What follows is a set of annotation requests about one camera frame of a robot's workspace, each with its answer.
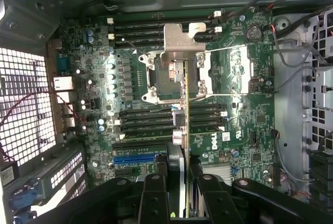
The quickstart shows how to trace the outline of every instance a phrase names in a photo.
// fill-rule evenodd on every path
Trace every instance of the metal bracket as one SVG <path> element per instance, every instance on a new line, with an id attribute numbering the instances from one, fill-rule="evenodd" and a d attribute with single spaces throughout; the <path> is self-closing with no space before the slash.
<path id="1" fill-rule="evenodd" d="M 147 69 L 155 70 L 155 57 L 148 55 L 140 55 L 139 62 L 146 65 Z"/>
<path id="2" fill-rule="evenodd" d="M 194 40 L 196 33 L 206 31 L 206 24 L 195 22 L 188 27 L 188 33 L 184 33 L 180 23 L 167 23 L 164 26 L 164 52 L 161 53 L 163 65 L 169 65 L 175 60 L 190 60 L 197 52 L 206 49 L 204 43 Z"/>

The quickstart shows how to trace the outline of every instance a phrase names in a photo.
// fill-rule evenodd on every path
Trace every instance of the gray cable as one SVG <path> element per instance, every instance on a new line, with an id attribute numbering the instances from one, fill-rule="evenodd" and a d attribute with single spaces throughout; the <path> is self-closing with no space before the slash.
<path id="1" fill-rule="evenodd" d="M 291 81 L 297 76 L 297 74 L 298 74 L 299 72 L 301 72 L 301 71 L 304 70 L 304 69 L 311 69 L 311 70 L 316 74 L 316 69 L 315 69 L 315 68 L 313 68 L 313 67 L 311 67 L 311 66 L 304 66 L 304 67 L 298 69 L 298 70 L 297 70 L 297 71 L 296 71 L 291 77 L 288 78 L 287 81 L 285 81 L 283 84 L 281 84 L 281 85 L 280 85 L 279 87 L 277 87 L 275 90 L 278 90 L 278 89 L 280 89 L 280 88 L 286 86 L 289 82 L 291 82 Z"/>
<path id="2" fill-rule="evenodd" d="M 278 40 L 277 41 L 279 45 L 281 44 L 291 44 L 291 47 L 294 46 L 298 46 L 299 43 L 301 43 L 302 45 L 300 45 L 300 48 L 309 48 L 310 52 L 312 52 L 312 55 L 314 56 L 314 58 L 317 59 L 317 61 L 320 64 L 324 64 L 324 65 L 328 65 L 329 63 L 322 57 L 322 55 L 319 53 L 319 51 L 317 49 L 315 49 L 313 46 L 310 46 L 310 44 L 308 43 L 304 43 L 302 41 L 299 40 L 295 40 L 295 39 L 282 39 L 282 40 Z"/>
<path id="3" fill-rule="evenodd" d="M 281 163 L 281 166 L 283 168 L 283 170 L 289 175 L 290 178 L 292 178 L 293 180 L 295 181 L 301 181 L 301 182 L 309 182 L 309 181 L 313 181 L 313 179 L 299 179 L 299 178 L 296 178 L 295 176 L 293 176 L 286 168 L 286 166 L 284 165 L 283 163 L 283 160 L 282 160 L 282 155 L 281 155 L 281 151 L 280 151 L 280 148 L 279 148 L 279 141 L 278 141 L 278 138 L 275 139 L 276 141 L 276 150 L 277 150 L 277 155 L 279 156 L 279 160 L 280 160 L 280 163 Z"/>
<path id="4" fill-rule="evenodd" d="M 286 60 L 285 60 L 285 58 L 284 58 L 284 56 L 283 56 L 283 54 L 282 54 L 282 52 L 281 52 L 281 49 L 280 49 L 280 47 L 279 47 L 279 43 L 278 43 L 278 40 L 277 40 L 277 37 L 276 37 L 276 32 L 275 32 L 275 30 L 273 30 L 273 39 L 274 39 L 274 43 L 275 43 L 275 47 L 276 47 L 276 51 L 277 51 L 277 53 L 279 54 L 279 56 L 280 56 L 280 58 L 281 58 L 281 61 L 282 61 L 282 63 L 285 65 L 285 66 L 287 66 L 287 67 L 289 67 L 289 68 L 296 68 L 296 67 L 299 67 L 299 66 L 301 66 L 303 63 L 305 63 L 305 61 L 306 61 L 306 59 L 308 58 L 308 56 L 309 56 L 309 54 L 310 54 L 310 52 L 311 52 L 311 50 L 312 50 L 312 47 L 313 47 L 313 45 L 314 45 L 314 43 L 316 42 L 316 39 L 317 39 L 317 37 L 318 37 L 318 33 L 319 33 L 319 25 L 322 23 L 323 21 L 321 20 L 321 21 L 318 21 L 318 23 L 317 23 L 317 27 L 316 27 L 316 30 L 315 30 L 315 32 L 314 32 L 314 37 L 312 38 L 312 42 L 311 42 L 311 44 L 310 44 L 310 50 L 309 50 L 309 52 L 305 55 L 305 57 L 302 59 L 302 61 L 300 62 L 300 63 L 298 63 L 298 64 L 288 64 L 287 62 L 286 62 Z"/>

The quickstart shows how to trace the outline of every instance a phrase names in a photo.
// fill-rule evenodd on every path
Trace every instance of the integrated circuit chip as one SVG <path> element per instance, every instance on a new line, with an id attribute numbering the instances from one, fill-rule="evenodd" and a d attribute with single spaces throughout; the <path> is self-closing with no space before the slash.
<path id="1" fill-rule="evenodd" d="M 253 161 L 260 161 L 261 160 L 261 154 L 260 153 L 252 154 L 252 160 Z"/>
<path id="2" fill-rule="evenodd" d="M 257 123 L 265 123 L 266 116 L 265 115 L 257 115 Z"/>

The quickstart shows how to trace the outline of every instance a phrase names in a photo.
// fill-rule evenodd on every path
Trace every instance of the metal mesh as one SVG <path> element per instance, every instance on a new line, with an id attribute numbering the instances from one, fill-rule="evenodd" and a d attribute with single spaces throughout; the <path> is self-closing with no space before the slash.
<path id="1" fill-rule="evenodd" d="M 51 178 L 52 189 L 54 189 L 81 161 L 82 153 L 80 152 Z"/>
<path id="2" fill-rule="evenodd" d="M 48 92 L 43 56 L 0 48 L 0 120 L 32 92 Z M 0 129 L 4 150 L 22 165 L 56 144 L 49 94 L 27 98 Z"/>
<path id="3" fill-rule="evenodd" d="M 86 183 L 85 180 L 83 180 L 82 183 L 79 185 L 79 187 L 75 190 L 73 195 L 70 197 L 70 200 L 82 194 L 85 188 L 86 188 Z"/>

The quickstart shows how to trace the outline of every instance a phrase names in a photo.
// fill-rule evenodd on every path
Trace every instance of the green circuit board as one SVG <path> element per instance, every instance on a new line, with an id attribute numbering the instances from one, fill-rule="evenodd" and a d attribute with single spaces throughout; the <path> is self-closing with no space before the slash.
<path id="1" fill-rule="evenodd" d="M 204 167 L 211 164 L 230 167 L 232 180 L 246 177 L 273 186 L 275 149 L 270 135 L 274 127 L 273 41 L 272 32 L 265 29 L 272 22 L 272 15 L 251 9 L 242 19 L 220 22 L 208 18 L 215 11 L 225 12 L 220 8 L 164 11 L 63 22 L 59 29 L 62 49 L 57 61 L 58 75 L 79 80 L 75 86 L 78 93 L 75 106 L 79 115 L 87 119 L 86 130 L 79 134 L 85 138 L 91 188 L 116 176 L 135 180 L 140 174 L 156 171 L 157 166 L 151 160 L 115 162 L 119 157 L 135 155 L 141 159 L 165 154 L 166 143 L 172 141 L 171 105 L 154 105 L 145 102 L 143 96 L 148 92 L 148 78 L 156 85 L 161 100 L 179 99 L 177 85 L 168 80 L 168 69 L 159 68 L 158 63 L 155 63 L 158 72 L 147 75 L 140 57 L 163 50 L 164 23 L 181 22 L 186 30 L 189 22 L 201 21 L 207 24 L 207 31 L 198 34 L 196 40 L 205 42 L 206 50 L 236 45 L 245 48 L 211 53 L 209 77 L 213 94 L 233 95 L 214 95 L 191 103 L 190 152 L 199 155 Z M 260 30 L 259 40 L 253 41 L 249 35 L 248 29 L 253 27 Z M 243 70 L 237 70 L 235 65 L 244 55 L 249 59 L 252 73 L 245 86 L 239 79 Z M 190 77 L 193 98 L 198 90 L 196 76 Z M 246 88 L 247 94 L 240 95 Z M 81 108 L 81 100 L 88 102 L 86 109 Z M 115 121 L 119 114 L 121 123 Z M 212 120 L 203 124 L 205 114 Z M 105 123 L 99 125 L 99 119 Z"/>

